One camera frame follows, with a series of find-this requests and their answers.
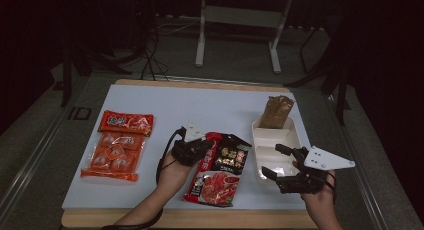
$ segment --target human arm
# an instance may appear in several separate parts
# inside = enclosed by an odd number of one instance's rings
[[[335,186],[335,171],[329,171],[327,182]],[[302,193],[306,210],[320,230],[341,230],[343,229],[336,217],[334,210],[334,192],[324,185],[322,190],[316,194]]]
[[[175,161],[169,153],[164,158],[157,187],[114,225],[140,225],[154,219],[166,203],[181,189],[192,169]]]

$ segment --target wooden table edge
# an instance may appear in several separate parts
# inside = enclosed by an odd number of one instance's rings
[[[203,83],[203,82],[181,82],[181,81],[146,81],[134,79],[119,79],[115,82],[117,85],[135,85],[135,86],[153,86],[153,87],[181,87],[181,88],[199,88],[199,89],[222,89],[222,90],[244,90],[258,92],[282,92],[289,93],[290,90],[284,87],[266,87],[242,84],[223,84],[223,83]]]
[[[62,225],[69,228],[102,227],[124,216],[129,209],[66,210]],[[152,228],[174,229],[281,229],[316,228],[306,210],[181,210],[164,209]]]

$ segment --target red and white snack bag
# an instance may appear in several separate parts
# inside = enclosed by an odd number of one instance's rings
[[[143,150],[144,136],[126,132],[102,132],[88,167],[81,176],[101,176],[135,182],[136,167]]]
[[[153,128],[152,114],[118,113],[106,110],[103,113],[99,132],[126,132],[150,136]]]
[[[199,162],[183,199],[218,207],[231,207],[251,145],[232,134],[210,132],[214,141]]]

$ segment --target plastic packaging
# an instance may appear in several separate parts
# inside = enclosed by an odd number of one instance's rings
[[[101,176],[137,181],[136,167],[144,145],[144,136],[126,132],[102,132],[81,176]]]
[[[103,113],[99,132],[127,132],[150,136],[153,128],[152,114],[118,113],[106,110]]]
[[[251,145],[232,134],[211,132],[206,139],[214,141],[214,145],[199,162],[183,199],[231,207]]]
[[[260,128],[281,129],[293,108],[294,100],[286,96],[268,98],[265,111],[259,124]]]

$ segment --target white plastic tray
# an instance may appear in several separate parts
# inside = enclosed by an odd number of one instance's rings
[[[288,116],[282,129],[258,128],[262,115],[252,124],[253,146],[256,159],[257,178],[263,184],[275,184],[262,174],[262,166],[277,173],[277,176],[294,176],[299,171],[293,166],[293,155],[287,156],[275,150],[276,144],[291,148],[308,147],[306,132],[300,116]]]

